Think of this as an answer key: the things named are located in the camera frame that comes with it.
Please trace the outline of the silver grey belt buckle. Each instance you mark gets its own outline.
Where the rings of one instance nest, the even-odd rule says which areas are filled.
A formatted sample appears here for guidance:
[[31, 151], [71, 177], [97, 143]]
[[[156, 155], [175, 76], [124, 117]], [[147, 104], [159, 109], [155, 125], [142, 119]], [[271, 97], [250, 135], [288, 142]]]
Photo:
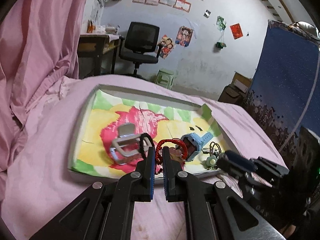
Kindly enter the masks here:
[[118, 165], [131, 163], [142, 157], [140, 149], [140, 136], [136, 133], [133, 123], [125, 123], [117, 128], [118, 136], [112, 140], [110, 154]]

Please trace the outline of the blue kids smartwatch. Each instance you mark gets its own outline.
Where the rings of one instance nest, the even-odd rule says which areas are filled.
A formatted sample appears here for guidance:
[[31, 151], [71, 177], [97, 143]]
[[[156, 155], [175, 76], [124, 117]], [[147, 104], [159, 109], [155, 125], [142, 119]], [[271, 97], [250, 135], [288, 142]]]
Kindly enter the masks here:
[[187, 148], [186, 162], [193, 161], [194, 158], [202, 151], [202, 148], [213, 139], [213, 134], [205, 133], [202, 137], [196, 133], [185, 134], [181, 137]]

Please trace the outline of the colourful floral paper liner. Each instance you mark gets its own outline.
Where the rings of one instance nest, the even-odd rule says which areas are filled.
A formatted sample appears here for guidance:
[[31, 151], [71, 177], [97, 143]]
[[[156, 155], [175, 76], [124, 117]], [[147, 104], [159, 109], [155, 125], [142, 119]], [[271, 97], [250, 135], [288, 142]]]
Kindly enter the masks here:
[[129, 100], [108, 94], [100, 89], [88, 98], [78, 117], [75, 145], [71, 147], [68, 168], [88, 177], [119, 179], [134, 171], [137, 161], [118, 165], [112, 159], [110, 146], [118, 136], [117, 128], [125, 123], [133, 123], [136, 133], [148, 133], [154, 144], [161, 140], [179, 138], [188, 133], [213, 134], [211, 142], [217, 143], [214, 150], [230, 149], [227, 137], [212, 117], [207, 105], [189, 106], [183, 103], [181, 108], [150, 102]]

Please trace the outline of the white shallow cardboard box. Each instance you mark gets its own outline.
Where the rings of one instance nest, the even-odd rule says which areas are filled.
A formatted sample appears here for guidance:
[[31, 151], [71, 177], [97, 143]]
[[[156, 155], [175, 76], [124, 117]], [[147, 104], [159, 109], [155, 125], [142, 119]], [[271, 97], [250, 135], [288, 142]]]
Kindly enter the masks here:
[[141, 160], [140, 145], [155, 144], [190, 135], [195, 143], [211, 138], [199, 154], [182, 167], [198, 177], [220, 173], [213, 167], [207, 150], [220, 153], [231, 148], [231, 141], [205, 103], [143, 92], [136, 89], [97, 85], [87, 96], [77, 117], [67, 168], [75, 181], [111, 183], [135, 170]]

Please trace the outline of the blue starry wardrobe cover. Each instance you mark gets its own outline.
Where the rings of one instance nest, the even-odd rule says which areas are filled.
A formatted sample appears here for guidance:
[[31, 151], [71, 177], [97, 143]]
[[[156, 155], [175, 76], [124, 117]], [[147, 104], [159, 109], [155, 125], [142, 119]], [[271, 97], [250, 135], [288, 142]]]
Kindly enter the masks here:
[[319, 134], [319, 38], [270, 20], [243, 107], [290, 167], [300, 128]]

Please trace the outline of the green plastic stool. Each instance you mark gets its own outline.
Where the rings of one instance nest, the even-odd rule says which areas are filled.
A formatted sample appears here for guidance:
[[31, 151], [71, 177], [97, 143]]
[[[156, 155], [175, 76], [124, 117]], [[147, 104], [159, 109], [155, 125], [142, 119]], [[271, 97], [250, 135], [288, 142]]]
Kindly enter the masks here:
[[158, 71], [155, 84], [171, 90], [174, 77], [175, 73], [173, 71], [162, 68]]

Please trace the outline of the pink floral bed sheet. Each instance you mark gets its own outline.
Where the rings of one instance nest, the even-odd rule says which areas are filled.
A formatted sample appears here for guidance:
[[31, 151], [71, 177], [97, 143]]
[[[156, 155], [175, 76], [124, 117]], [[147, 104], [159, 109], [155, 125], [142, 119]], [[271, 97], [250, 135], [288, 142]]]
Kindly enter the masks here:
[[86, 186], [76, 183], [67, 170], [67, 151], [76, 116], [90, 91], [99, 84], [207, 104], [241, 155], [284, 164], [269, 137], [237, 105], [185, 95], [122, 75], [83, 80], [62, 77], [32, 106], [26, 125], [27, 142], [9, 166], [1, 188], [1, 217], [16, 239], [29, 239], [85, 190]]

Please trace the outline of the green hanging pouch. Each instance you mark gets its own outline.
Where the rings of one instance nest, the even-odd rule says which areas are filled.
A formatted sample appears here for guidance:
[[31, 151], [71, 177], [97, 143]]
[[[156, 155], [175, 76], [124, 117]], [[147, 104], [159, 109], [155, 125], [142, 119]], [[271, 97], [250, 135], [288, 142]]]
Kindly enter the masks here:
[[226, 44], [223, 43], [223, 42], [216, 42], [215, 46], [216, 46], [216, 48], [218, 48], [218, 49], [226, 48]]

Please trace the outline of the red paper square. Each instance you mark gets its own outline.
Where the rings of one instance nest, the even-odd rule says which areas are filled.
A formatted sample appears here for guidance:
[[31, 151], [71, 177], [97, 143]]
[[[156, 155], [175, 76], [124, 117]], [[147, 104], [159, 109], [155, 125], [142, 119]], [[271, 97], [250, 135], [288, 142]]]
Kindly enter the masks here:
[[231, 26], [230, 26], [230, 29], [231, 29], [233, 38], [234, 38], [235, 40], [238, 39], [238, 38], [243, 37], [242, 29], [241, 29], [239, 23], [234, 24], [234, 25], [231, 25]]

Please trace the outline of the black office chair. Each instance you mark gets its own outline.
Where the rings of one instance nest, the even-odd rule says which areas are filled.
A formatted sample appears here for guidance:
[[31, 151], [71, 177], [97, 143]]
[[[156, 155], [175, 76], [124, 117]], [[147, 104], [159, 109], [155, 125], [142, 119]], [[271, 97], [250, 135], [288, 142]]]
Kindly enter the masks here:
[[134, 71], [127, 76], [145, 80], [138, 75], [141, 64], [157, 64], [163, 45], [158, 45], [160, 28], [155, 25], [131, 22], [125, 37], [120, 37], [119, 58], [134, 64]]

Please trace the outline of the wooden desk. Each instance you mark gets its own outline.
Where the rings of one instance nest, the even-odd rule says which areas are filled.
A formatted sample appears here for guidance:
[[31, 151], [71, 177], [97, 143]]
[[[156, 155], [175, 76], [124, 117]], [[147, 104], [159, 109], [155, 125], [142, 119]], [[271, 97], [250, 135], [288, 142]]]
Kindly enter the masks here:
[[119, 35], [93, 33], [81, 34], [77, 50], [78, 58], [91, 59], [93, 61], [93, 66], [87, 67], [86, 70], [79, 71], [79, 76], [85, 78], [101, 75], [103, 57], [109, 52], [113, 52], [110, 73], [114, 74], [119, 46]]

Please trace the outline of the family cartoon poster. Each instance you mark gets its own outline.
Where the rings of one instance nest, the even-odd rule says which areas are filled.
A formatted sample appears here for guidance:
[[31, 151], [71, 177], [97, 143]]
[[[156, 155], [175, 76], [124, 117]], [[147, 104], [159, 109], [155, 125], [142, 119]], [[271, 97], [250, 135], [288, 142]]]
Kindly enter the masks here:
[[175, 48], [175, 43], [172, 38], [169, 38], [167, 35], [164, 35], [158, 43], [157, 51], [160, 49], [159, 56], [162, 59], [166, 59], [171, 51]]

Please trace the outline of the pink curtain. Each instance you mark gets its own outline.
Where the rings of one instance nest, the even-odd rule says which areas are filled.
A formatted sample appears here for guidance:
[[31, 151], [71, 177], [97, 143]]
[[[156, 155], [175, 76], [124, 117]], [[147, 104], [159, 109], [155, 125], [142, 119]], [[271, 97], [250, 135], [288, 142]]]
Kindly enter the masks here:
[[1, 171], [27, 139], [29, 111], [63, 76], [78, 77], [86, 0], [18, 0], [1, 23]]

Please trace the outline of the cardboard box by wall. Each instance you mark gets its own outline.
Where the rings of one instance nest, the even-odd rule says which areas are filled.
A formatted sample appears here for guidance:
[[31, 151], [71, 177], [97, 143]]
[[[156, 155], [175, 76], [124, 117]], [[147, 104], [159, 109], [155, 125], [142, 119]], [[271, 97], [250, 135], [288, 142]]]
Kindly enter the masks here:
[[231, 83], [223, 89], [218, 102], [231, 103], [241, 106], [247, 95], [249, 87], [251, 86], [251, 83], [252, 79], [235, 72]]

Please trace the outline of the cartoon poster on wall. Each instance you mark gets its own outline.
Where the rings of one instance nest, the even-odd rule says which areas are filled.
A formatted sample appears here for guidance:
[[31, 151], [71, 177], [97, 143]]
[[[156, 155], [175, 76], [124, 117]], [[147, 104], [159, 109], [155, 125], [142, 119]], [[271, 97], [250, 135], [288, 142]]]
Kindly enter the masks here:
[[175, 43], [183, 47], [188, 47], [191, 42], [193, 32], [194, 30], [191, 28], [187, 28], [185, 26], [180, 27], [176, 36]]

